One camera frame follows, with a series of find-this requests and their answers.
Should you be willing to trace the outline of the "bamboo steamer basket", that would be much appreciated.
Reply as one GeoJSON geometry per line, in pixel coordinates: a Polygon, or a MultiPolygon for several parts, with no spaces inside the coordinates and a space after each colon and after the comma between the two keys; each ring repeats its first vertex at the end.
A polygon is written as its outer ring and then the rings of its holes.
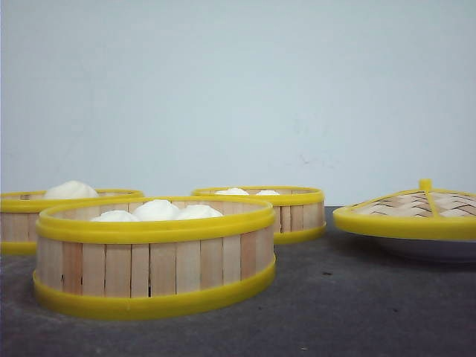
{"type": "Polygon", "coordinates": [[[216,218],[96,222],[141,198],[80,202],[44,210],[33,288],[62,314],[145,320],[219,309],[265,290],[275,276],[274,209],[235,196],[204,197],[216,218]]]}
{"type": "Polygon", "coordinates": [[[1,194],[1,253],[10,255],[32,255],[36,253],[36,220],[39,213],[57,205],[78,202],[99,202],[138,198],[140,190],[98,189],[97,197],[78,199],[46,199],[45,191],[9,192],[1,194]]]}
{"type": "MultiPolygon", "coordinates": [[[[321,189],[298,186],[237,186],[251,199],[273,205],[275,212],[274,243],[294,244],[317,239],[326,227],[324,199],[321,189]],[[279,196],[257,196],[260,190],[276,190],[279,196]]],[[[194,196],[216,196],[217,190],[232,187],[206,187],[192,191],[194,196]]]]}

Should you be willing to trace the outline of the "back basket right bun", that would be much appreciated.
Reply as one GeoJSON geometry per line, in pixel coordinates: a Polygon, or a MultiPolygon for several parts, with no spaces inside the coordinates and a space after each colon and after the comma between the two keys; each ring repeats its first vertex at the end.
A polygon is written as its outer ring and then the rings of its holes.
{"type": "Polygon", "coordinates": [[[276,190],[260,190],[256,193],[257,196],[279,196],[280,193],[276,190]]]}

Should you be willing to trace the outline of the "woven bamboo steamer lid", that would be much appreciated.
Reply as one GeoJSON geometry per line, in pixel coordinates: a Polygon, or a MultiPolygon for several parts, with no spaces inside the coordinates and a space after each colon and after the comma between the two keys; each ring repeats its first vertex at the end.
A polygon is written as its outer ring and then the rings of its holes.
{"type": "Polygon", "coordinates": [[[333,211],[343,231],[391,239],[475,240],[475,194],[435,188],[422,178],[419,186],[333,211]]]}

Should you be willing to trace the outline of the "white bun in left basket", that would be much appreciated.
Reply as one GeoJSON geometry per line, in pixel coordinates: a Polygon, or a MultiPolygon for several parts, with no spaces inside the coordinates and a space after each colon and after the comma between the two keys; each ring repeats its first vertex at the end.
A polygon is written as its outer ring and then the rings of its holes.
{"type": "Polygon", "coordinates": [[[43,198],[44,199],[89,199],[97,198],[98,192],[88,184],[71,180],[58,186],[48,189],[43,198]]]}

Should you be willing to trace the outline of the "white plate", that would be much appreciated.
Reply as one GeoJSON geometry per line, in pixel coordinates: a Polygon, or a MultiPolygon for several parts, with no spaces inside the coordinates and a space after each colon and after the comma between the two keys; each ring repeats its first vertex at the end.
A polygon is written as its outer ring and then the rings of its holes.
{"type": "Polygon", "coordinates": [[[413,260],[439,263],[474,263],[474,240],[406,239],[374,237],[387,252],[413,260]]]}

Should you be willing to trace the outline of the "front left white bun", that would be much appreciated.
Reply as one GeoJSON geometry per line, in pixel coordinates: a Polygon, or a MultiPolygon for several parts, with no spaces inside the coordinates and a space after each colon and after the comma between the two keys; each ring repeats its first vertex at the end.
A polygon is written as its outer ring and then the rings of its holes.
{"type": "Polygon", "coordinates": [[[91,222],[140,222],[134,214],[126,210],[108,210],[90,219],[91,222]]]}

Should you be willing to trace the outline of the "front right white bun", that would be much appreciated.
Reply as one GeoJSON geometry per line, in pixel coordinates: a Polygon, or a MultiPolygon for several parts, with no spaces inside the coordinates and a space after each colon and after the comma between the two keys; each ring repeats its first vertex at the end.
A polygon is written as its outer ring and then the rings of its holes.
{"type": "Polygon", "coordinates": [[[175,220],[207,219],[223,216],[223,214],[209,205],[188,205],[181,209],[174,217],[175,220]]]}

